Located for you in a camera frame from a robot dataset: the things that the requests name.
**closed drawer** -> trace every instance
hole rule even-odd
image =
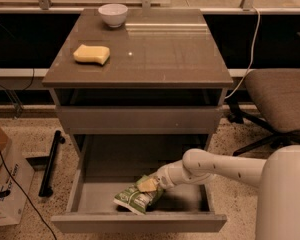
[[[56,108],[67,133],[87,134],[204,134],[214,133],[221,107],[186,108]]]
[[[200,145],[195,135],[86,135],[66,212],[52,222],[65,233],[218,232],[226,216],[214,213],[205,186],[167,190],[146,215],[113,202],[143,174]]]

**white bowl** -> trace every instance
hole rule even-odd
[[[99,7],[98,12],[109,27],[117,28],[125,22],[128,7],[123,4],[106,4]]]

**brown chair cushion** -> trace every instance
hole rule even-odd
[[[274,130],[300,130],[300,69],[253,70],[246,76],[245,86]]]

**yellow sponge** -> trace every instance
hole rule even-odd
[[[73,53],[77,62],[95,62],[103,65],[110,56],[110,49],[105,46],[87,46],[80,47]]]

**cabinet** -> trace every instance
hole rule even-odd
[[[81,45],[110,48],[104,66],[78,64]],[[145,216],[113,203],[115,194],[206,149],[232,79],[199,10],[130,9],[126,24],[108,28],[84,10],[43,80],[60,122],[80,156],[63,232],[216,232],[209,189],[178,186]]]

